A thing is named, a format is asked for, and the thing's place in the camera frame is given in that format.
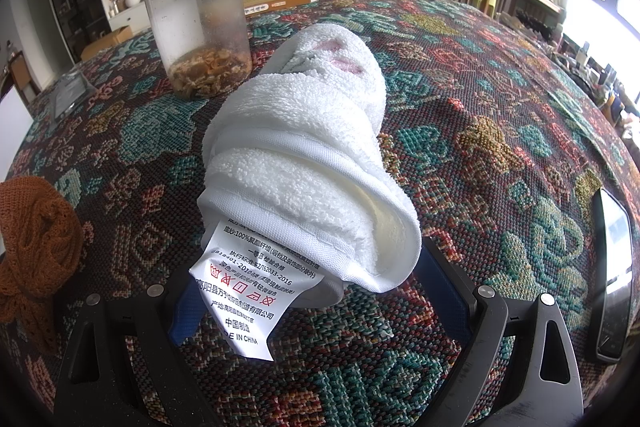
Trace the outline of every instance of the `patterned tablecloth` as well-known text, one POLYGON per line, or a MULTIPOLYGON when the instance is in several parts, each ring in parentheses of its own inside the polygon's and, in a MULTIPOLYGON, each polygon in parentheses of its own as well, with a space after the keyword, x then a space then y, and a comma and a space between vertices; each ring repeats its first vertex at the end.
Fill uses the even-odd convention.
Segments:
MULTIPOLYGON (((510 297, 555 295, 590 399, 605 374, 584 360, 597 187, 623 201, 640 251, 640 176, 609 123, 528 42, 442 0, 318 0, 254 16, 254 74, 315 22, 345 26, 374 52, 387 89, 385 168, 412 198, 423 234, 475 283, 510 297)), ((50 409, 84 298, 135 295, 200 255, 200 144, 223 102, 176 98, 151 32, 81 69, 97 93, 54 132, 46 100, 37 103, 10 174, 46 178, 84 231, 78 270, 54 298, 58 355, 39 354, 16 323, 0 326, 4 347, 50 409)), ((136 341, 126 342, 147 407, 162 419, 136 341)), ((488 411, 510 345, 475 417, 488 411)), ((180 352, 227 425, 291 427, 411 425, 460 352, 413 276, 383 295, 352 286, 334 307, 290 309, 270 347, 273 363, 238 357, 207 315, 180 352)))

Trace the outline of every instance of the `orange crocheted cloth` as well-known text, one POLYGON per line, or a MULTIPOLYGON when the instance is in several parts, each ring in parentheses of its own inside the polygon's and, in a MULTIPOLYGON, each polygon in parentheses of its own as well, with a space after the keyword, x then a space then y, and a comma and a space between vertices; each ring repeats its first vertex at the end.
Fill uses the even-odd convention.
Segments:
POLYGON ((52 296, 78 267, 78 216, 43 178, 23 176, 0 184, 0 230, 0 322, 19 319, 41 352, 55 353, 52 296))

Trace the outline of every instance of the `plastic container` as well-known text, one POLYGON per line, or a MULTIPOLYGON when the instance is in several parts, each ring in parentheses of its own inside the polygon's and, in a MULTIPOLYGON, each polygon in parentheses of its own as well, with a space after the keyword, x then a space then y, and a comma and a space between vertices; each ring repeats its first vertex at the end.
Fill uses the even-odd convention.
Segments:
POLYGON ((145 0, 162 63, 176 94, 208 97, 251 73, 242 0, 145 0))

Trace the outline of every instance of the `rolled towel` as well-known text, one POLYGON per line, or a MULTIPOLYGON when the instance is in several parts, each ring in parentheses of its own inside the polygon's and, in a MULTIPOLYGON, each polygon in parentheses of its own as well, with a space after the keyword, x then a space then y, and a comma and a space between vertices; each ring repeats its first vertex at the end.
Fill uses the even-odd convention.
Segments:
POLYGON ((56 353, 51 298, 78 267, 78 216, 43 178, 22 176, 0 184, 0 230, 0 322, 20 319, 39 351, 56 353))
POLYGON ((334 304, 342 282, 402 283, 420 228, 382 166, 385 97, 375 58, 347 29, 318 24, 284 42, 205 134, 203 249, 226 216, 315 261, 327 275, 293 306, 334 304))

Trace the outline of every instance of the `window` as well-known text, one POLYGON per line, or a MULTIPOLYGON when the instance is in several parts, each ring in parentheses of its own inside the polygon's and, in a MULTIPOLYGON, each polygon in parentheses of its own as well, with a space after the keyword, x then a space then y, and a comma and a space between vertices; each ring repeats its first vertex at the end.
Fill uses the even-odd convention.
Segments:
POLYGON ((601 66, 611 64, 631 99, 640 92, 640 0, 568 0, 564 32, 601 66))

